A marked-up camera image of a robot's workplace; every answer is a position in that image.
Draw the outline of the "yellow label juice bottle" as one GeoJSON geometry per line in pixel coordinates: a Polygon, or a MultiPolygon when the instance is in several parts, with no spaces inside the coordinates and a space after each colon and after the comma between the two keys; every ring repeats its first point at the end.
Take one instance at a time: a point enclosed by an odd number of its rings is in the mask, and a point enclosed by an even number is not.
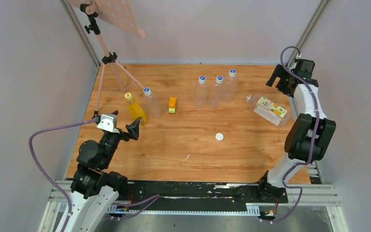
{"type": "Polygon", "coordinates": [[[140,125],[146,124],[147,116],[145,111],[140,106],[138,100],[132,95],[132,99],[130,101],[126,100],[126,103],[132,119],[135,120],[137,117],[141,117],[140,125]]]}

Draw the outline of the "yellow bottle cap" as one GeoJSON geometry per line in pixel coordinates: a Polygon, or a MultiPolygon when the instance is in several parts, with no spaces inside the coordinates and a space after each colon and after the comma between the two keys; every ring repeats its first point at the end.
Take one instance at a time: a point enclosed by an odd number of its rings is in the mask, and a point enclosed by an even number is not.
{"type": "Polygon", "coordinates": [[[130,101],[132,99],[132,94],[130,92],[127,92],[125,95],[124,95],[125,99],[130,101]]]}

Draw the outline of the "large pineapple juice bottle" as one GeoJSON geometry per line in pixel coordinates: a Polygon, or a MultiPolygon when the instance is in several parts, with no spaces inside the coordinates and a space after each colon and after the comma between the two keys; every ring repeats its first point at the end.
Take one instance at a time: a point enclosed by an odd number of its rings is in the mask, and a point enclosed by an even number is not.
{"type": "Polygon", "coordinates": [[[249,95],[246,102],[251,111],[277,127],[284,126],[292,117],[290,109],[285,109],[264,96],[249,95]]]}

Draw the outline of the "white bottle cap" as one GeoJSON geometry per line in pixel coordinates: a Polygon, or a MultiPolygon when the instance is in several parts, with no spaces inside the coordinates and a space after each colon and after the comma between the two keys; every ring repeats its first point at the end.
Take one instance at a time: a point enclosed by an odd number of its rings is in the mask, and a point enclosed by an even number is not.
{"type": "Polygon", "coordinates": [[[218,141],[222,141],[224,139],[224,135],[222,133],[217,133],[215,135],[215,139],[218,141]]]}

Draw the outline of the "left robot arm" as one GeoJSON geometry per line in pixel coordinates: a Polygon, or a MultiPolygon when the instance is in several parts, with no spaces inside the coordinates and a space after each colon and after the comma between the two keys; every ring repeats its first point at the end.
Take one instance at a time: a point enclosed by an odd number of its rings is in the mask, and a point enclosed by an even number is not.
{"type": "Polygon", "coordinates": [[[92,120],[103,136],[97,142],[87,140],[79,147],[77,171],[68,194],[67,205],[56,231],[93,232],[114,200],[128,195],[128,179],[118,172],[105,170],[121,141],[138,140],[141,117],[126,125],[126,131],[117,127],[118,111],[94,115],[92,120]]]}

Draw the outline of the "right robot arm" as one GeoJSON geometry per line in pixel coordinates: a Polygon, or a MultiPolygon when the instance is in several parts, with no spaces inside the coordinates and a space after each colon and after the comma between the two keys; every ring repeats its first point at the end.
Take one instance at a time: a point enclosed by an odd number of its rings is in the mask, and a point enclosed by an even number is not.
{"type": "Polygon", "coordinates": [[[271,87],[279,78],[277,90],[292,97],[299,112],[285,140],[285,155],[258,181],[257,197],[263,202],[280,198],[286,182],[301,167],[321,160],[335,132],[336,122],[327,118],[319,101],[319,84],[312,78],[314,66],[314,61],[300,58],[292,69],[278,64],[266,82],[271,87]]]}

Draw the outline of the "clear capped bottle right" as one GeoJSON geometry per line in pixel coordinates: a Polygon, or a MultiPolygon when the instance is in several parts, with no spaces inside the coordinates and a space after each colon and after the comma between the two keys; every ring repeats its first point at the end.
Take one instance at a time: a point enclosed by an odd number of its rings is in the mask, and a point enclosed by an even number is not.
{"type": "Polygon", "coordinates": [[[228,73],[228,76],[224,78],[224,89],[221,96],[222,101],[230,102],[233,100],[237,83],[237,72],[235,69],[231,69],[228,73]]]}

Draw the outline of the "clear capped bottle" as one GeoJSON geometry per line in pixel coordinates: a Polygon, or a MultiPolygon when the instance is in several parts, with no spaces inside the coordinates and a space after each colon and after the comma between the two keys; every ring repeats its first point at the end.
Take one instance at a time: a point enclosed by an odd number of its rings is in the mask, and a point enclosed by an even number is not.
{"type": "Polygon", "coordinates": [[[221,95],[223,92],[223,76],[217,76],[214,82],[214,85],[212,86],[208,98],[208,103],[211,108],[217,108],[221,101],[221,95]]]}
{"type": "Polygon", "coordinates": [[[230,102],[233,100],[237,83],[237,72],[235,69],[231,69],[228,73],[228,76],[224,78],[224,89],[221,96],[222,101],[230,102]]]}
{"type": "Polygon", "coordinates": [[[208,97],[208,84],[205,76],[200,76],[195,85],[195,105],[197,108],[205,106],[208,97]]]}

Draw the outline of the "clear capped bottle middle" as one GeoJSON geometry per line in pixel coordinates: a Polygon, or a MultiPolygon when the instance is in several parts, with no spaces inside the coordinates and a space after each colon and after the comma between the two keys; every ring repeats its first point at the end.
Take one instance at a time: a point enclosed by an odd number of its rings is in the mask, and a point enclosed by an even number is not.
{"type": "Polygon", "coordinates": [[[221,95],[223,92],[223,76],[217,76],[214,82],[214,85],[212,86],[208,98],[208,103],[211,108],[217,108],[221,101],[221,95]]]}

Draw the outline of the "clear capped bottle left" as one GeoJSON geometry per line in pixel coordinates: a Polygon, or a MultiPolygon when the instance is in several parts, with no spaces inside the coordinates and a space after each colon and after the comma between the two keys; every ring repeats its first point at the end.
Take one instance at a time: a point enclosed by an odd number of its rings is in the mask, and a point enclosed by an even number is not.
{"type": "Polygon", "coordinates": [[[197,108],[205,106],[208,97],[208,84],[205,76],[200,76],[195,85],[195,105],[197,108]]]}

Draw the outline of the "yellow green toy block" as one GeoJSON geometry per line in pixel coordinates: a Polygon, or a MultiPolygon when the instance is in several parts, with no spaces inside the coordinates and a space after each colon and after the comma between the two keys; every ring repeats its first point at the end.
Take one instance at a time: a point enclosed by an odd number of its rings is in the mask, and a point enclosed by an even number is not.
{"type": "Polygon", "coordinates": [[[177,109],[177,98],[170,97],[168,101],[168,112],[169,114],[175,114],[177,109]]]}

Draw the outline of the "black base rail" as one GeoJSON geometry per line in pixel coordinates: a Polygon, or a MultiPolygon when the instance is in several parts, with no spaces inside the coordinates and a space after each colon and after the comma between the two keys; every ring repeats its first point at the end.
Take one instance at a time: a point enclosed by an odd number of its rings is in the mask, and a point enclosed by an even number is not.
{"type": "Polygon", "coordinates": [[[131,180],[105,212],[121,219],[154,215],[264,216],[287,203],[286,190],[268,193],[257,183],[131,180]]]}

